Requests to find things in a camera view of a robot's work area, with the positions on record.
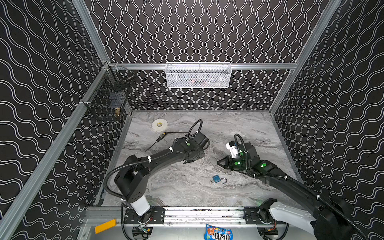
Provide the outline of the blue padlock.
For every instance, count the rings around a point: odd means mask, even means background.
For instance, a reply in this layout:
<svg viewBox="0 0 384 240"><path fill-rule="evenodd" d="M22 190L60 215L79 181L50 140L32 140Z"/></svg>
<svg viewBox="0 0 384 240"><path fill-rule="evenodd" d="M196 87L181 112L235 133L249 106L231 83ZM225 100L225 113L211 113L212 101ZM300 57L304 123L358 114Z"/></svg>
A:
<svg viewBox="0 0 384 240"><path fill-rule="evenodd" d="M219 175L213 176L212 180L214 181L215 184L217 184L217 183L226 184L228 182L228 180L226 178L220 178Z"/></svg>

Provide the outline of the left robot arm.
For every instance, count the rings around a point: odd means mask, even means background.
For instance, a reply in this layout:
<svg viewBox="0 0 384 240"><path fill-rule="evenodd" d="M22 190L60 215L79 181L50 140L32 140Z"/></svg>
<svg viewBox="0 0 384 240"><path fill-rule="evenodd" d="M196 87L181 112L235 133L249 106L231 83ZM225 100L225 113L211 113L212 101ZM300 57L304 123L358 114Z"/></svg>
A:
<svg viewBox="0 0 384 240"><path fill-rule="evenodd" d="M172 145L156 154L137 158L132 155L126 162L105 177L104 190L129 204L138 216L146 215L151 207L145 197L150 177L178 162L193 163L205 157L210 140L201 132L175 139Z"/></svg>

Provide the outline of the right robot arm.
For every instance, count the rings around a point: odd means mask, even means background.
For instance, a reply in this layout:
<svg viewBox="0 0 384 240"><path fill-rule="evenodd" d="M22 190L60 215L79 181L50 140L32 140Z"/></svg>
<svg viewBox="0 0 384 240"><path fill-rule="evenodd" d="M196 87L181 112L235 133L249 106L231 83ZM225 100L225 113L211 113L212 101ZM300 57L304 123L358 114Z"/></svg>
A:
<svg viewBox="0 0 384 240"><path fill-rule="evenodd" d="M231 154L217 161L217 165L260 180L303 207L302 210L285 207L278 200L269 198L258 207L257 215L261 222L285 222L314 235L318 240L349 240L353 235L368 239L352 221L351 212L342 200L323 197L290 177L277 165L262 160L250 143L241 145L231 141L227 149Z"/></svg>

